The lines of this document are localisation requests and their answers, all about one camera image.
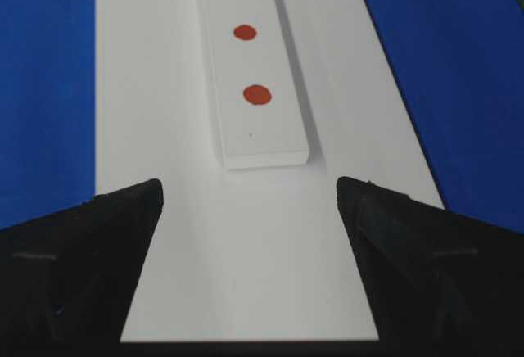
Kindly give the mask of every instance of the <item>red dot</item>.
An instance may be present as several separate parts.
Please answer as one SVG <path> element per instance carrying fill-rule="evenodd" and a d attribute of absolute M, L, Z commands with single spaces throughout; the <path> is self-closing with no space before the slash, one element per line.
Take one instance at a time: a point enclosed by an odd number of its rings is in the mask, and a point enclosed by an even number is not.
<path fill-rule="evenodd" d="M 252 40 L 256 36 L 256 29 L 245 24 L 239 25 L 233 32 L 237 38 L 242 40 Z"/>
<path fill-rule="evenodd" d="M 251 85 L 244 90 L 244 98 L 252 105 L 265 105 L 271 101 L 271 92 L 263 85 Z"/>

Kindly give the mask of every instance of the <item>white strip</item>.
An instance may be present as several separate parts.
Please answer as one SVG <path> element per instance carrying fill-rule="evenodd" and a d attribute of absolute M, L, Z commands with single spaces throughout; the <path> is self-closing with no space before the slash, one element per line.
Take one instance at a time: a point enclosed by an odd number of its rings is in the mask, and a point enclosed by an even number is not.
<path fill-rule="evenodd" d="M 309 145 L 275 1 L 199 2 L 225 167 L 304 164 Z M 235 37 L 240 25 L 255 28 L 256 37 Z M 269 103 L 253 105 L 244 98 L 245 88 L 254 84 L 271 92 Z"/>

